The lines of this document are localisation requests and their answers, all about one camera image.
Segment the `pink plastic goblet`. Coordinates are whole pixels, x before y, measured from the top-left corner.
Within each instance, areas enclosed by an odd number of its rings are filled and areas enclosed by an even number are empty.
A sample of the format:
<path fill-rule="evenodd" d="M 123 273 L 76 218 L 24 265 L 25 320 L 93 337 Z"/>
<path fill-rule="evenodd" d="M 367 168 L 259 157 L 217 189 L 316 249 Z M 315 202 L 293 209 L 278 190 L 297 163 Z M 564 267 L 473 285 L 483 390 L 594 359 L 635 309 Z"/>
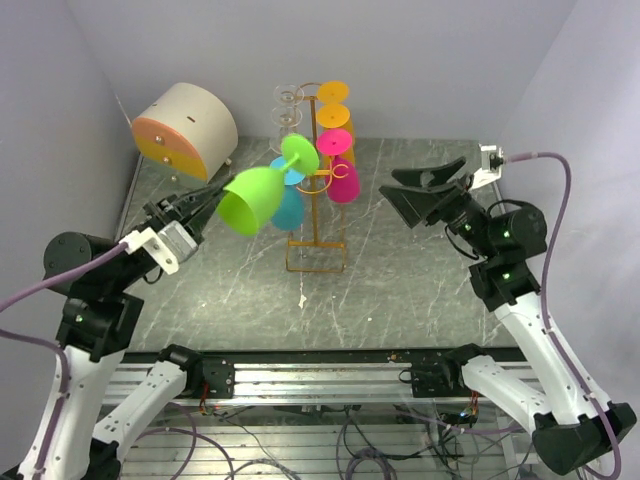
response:
<path fill-rule="evenodd" d="M 318 151 L 328 161 L 329 173 L 325 176 L 327 196 L 337 204 L 353 202 L 361 191 L 357 169 L 347 158 L 352 146 L 353 137 L 343 128 L 323 132 L 316 142 Z"/>

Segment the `clear wine glass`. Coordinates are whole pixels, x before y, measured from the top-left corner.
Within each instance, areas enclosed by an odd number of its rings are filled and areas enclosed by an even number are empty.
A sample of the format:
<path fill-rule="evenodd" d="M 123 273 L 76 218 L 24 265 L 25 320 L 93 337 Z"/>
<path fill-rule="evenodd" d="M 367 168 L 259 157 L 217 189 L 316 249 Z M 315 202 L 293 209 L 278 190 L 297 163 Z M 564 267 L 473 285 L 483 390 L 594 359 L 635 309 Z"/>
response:
<path fill-rule="evenodd" d="M 304 100 L 304 90 L 298 85 L 278 85 L 273 92 L 275 101 L 281 106 L 297 106 Z"/>
<path fill-rule="evenodd" d="M 275 135 L 274 137 L 272 137 L 269 140 L 269 147 L 270 149 L 275 152 L 277 155 L 280 155 L 282 153 L 281 150 L 281 144 L 283 139 L 289 134 L 289 132 L 287 130 L 281 130 L 277 135 Z"/>
<path fill-rule="evenodd" d="M 302 112 L 296 105 L 280 105 L 271 110 L 272 122 L 281 129 L 295 131 L 302 120 Z"/>

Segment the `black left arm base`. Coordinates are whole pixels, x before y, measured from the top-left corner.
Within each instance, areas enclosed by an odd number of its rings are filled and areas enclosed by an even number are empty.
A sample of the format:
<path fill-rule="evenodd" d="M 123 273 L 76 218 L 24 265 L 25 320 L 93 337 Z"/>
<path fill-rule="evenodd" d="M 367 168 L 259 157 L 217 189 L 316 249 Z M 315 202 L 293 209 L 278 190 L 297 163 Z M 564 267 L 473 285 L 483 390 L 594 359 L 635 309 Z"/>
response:
<path fill-rule="evenodd" d="M 202 357 L 201 397 L 231 399 L 234 396 L 236 370 L 226 355 L 206 353 Z"/>

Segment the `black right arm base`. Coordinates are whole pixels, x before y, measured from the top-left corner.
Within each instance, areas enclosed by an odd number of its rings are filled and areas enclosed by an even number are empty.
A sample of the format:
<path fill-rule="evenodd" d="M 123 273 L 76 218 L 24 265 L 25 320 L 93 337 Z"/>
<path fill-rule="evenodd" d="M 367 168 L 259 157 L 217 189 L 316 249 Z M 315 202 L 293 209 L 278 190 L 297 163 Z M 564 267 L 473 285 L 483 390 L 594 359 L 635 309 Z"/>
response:
<path fill-rule="evenodd" d="M 414 398 L 469 397 L 462 367 L 468 358 L 457 351 L 436 353 L 412 361 L 398 374 L 398 380 L 409 385 Z"/>

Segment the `green plastic goblet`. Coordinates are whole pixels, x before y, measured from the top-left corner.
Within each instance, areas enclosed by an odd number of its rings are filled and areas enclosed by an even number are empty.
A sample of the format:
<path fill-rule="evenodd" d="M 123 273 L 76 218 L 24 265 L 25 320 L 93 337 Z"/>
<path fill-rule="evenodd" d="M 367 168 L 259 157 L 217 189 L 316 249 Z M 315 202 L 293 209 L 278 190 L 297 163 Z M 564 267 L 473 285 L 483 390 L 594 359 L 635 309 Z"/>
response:
<path fill-rule="evenodd" d="M 217 208 L 221 220 L 241 235 L 255 235 L 281 205 L 286 174 L 293 170 L 304 177 L 319 169 L 319 155 L 304 136 L 292 133 L 281 141 L 281 166 L 258 166 L 242 171 L 223 188 Z"/>

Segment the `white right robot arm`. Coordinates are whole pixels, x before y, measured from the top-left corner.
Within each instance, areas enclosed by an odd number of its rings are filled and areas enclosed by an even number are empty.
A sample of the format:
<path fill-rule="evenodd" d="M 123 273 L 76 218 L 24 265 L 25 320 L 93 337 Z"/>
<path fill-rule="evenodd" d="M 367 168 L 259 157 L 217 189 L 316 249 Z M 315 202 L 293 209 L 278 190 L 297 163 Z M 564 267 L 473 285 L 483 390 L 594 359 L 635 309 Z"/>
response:
<path fill-rule="evenodd" d="M 530 387 L 475 344 L 447 354 L 442 387 L 455 396 L 471 390 L 488 398 L 530 435 L 554 473 L 591 471 L 593 461 L 612 454 L 610 476 L 616 479 L 620 443 L 637 416 L 589 375 L 549 313 L 546 282 L 527 265 L 532 257 L 551 255 L 557 232 L 526 201 L 514 200 L 512 210 L 493 215 L 471 194 L 478 175 L 456 175 L 465 163 L 459 158 L 436 168 L 395 169 L 394 184 L 379 191 L 408 227 L 443 223 L 446 233 L 470 246 L 475 295 L 516 341 L 541 387 Z"/>

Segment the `teal plastic goblet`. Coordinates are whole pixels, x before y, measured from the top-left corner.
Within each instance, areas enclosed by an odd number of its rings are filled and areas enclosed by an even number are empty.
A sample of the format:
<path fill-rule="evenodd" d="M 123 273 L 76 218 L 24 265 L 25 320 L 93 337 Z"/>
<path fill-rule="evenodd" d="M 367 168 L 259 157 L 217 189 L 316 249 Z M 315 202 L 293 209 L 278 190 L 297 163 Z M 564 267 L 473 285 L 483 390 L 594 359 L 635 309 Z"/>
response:
<path fill-rule="evenodd" d="M 297 229 L 304 220 L 304 203 L 296 186 L 304 175 L 289 165 L 283 156 L 276 157 L 267 169 L 266 211 L 279 230 Z"/>

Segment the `orange plastic goblet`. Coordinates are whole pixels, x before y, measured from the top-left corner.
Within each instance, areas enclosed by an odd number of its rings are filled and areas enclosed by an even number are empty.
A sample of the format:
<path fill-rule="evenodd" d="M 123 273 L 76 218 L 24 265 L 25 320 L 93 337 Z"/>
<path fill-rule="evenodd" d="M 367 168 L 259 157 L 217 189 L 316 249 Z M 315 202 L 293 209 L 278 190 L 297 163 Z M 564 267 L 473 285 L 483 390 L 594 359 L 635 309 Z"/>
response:
<path fill-rule="evenodd" d="M 321 84 L 316 92 L 317 100 L 323 104 L 344 102 L 350 93 L 349 86 L 342 81 L 328 81 Z"/>
<path fill-rule="evenodd" d="M 350 110 L 343 104 L 331 103 L 322 106 L 316 114 L 317 123 L 323 127 L 316 146 L 350 148 L 354 143 L 354 127 Z"/>

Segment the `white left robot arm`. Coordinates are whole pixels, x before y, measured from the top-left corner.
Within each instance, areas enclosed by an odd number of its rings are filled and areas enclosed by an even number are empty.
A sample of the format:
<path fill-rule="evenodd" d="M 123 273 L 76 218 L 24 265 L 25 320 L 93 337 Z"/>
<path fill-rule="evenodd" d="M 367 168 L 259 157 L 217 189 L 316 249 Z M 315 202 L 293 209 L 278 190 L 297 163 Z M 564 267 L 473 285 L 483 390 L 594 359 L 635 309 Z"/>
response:
<path fill-rule="evenodd" d="M 51 350 L 55 375 L 25 458 L 4 479 L 116 479 L 124 458 L 173 399 L 207 384 L 200 353 L 169 345 L 142 383 L 104 420 L 106 389 L 129 348 L 144 302 L 128 288 L 154 269 L 176 273 L 203 242 L 226 180 L 145 204 L 146 219 L 120 240 L 63 232 L 46 247 L 45 276 L 2 302 L 7 309 L 44 289 L 65 298 L 54 341 L 2 331 L 2 337 Z"/>

